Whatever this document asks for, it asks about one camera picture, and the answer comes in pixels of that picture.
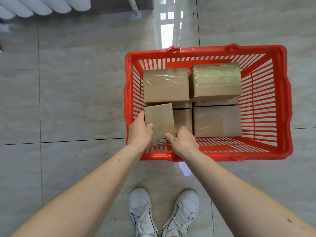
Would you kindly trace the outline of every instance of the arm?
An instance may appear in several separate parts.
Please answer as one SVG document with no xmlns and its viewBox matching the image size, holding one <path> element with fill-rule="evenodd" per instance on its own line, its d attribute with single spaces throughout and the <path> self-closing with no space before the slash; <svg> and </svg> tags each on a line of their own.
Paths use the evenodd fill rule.
<svg viewBox="0 0 316 237">
<path fill-rule="evenodd" d="M 11 237 L 94 236 L 152 135 L 152 124 L 146 127 L 142 111 L 130 125 L 123 149 L 43 207 Z"/>
<path fill-rule="evenodd" d="M 166 138 L 211 197 L 234 236 L 316 236 L 313 227 L 198 150 L 185 127 Z"/>
</svg>

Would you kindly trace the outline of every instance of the person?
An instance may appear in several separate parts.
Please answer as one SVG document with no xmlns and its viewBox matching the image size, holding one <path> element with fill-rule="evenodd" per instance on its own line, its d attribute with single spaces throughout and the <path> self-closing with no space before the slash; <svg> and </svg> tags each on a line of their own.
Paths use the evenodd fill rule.
<svg viewBox="0 0 316 237">
<path fill-rule="evenodd" d="M 146 126 L 142 111 L 129 127 L 125 147 L 53 199 L 11 237 L 94 236 L 152 136 L 153 125 Z M 185 127 L 178 130 L 176 137 L 166 134 L 166 139 L 201 182 L 234 236 L 316 236 L 312 226 L 286 207 L 200 152 L 194 136 Z M 144 189 L 131 192 L 129 212 L 136 237 L 186 237 L 198 215 L 199 198 L 192 190 L 184 191 L 160 234 Z"/>
</svg>

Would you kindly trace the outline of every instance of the hand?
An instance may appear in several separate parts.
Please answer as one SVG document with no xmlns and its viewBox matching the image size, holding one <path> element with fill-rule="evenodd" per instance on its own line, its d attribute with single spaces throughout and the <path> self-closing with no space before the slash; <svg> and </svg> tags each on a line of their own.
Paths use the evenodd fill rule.
<svg viewBox="0 0 316 237">
<path fill-rule="evenodd" d="M 146 126 L 144 111 L 141 111 L 129 127 L 127 144 L 133 144 L 145 150 L 152 140 L 153 124 Z"/>
<path fill-rule="evenodd" d="M 172 150 L 182 159 L 190 151 L 199 150 L 195 137 L 184 126 L 176 132 L 176 137 L 167 133 L 166 139 L 171 143 Z"/>
</svg>

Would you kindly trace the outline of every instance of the shoe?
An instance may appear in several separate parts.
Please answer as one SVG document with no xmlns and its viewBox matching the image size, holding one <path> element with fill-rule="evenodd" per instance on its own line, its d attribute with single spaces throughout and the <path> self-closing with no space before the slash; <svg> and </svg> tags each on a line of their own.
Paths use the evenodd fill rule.
<svg viewBox="0 0 316 237">
<path fill-rule="evenodd" d="M 135 224 L 136 237 L 159 237 L 147 191 L 143 188 L 134 189 L 128 200 L 128 209 Z"/>
<path fill-rule="evenodd" d="M 200 200 L 192 190 L 182 192 L 176 201 L 173 213 L 161 229 L 161 237 L 187 237 L 189 225 L 198 216 Z"/>
</svg>

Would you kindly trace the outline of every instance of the forearm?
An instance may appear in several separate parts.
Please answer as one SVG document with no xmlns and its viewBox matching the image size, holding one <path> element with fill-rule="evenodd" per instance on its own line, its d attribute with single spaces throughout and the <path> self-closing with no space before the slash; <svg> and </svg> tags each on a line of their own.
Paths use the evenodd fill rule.
<svg viewBox="0 0 316 237">
<path fill-rule="evenodd" d="M 315 230 L 283 205 L 194 150 L 184 160 L 235 236 L 315 236 Z"/>
<path fill-rule="evenodd" d="M 12 236 L 94 236 L 143 151 L 135 145 L 125 146 L 42 208 Z"/>
</svg>

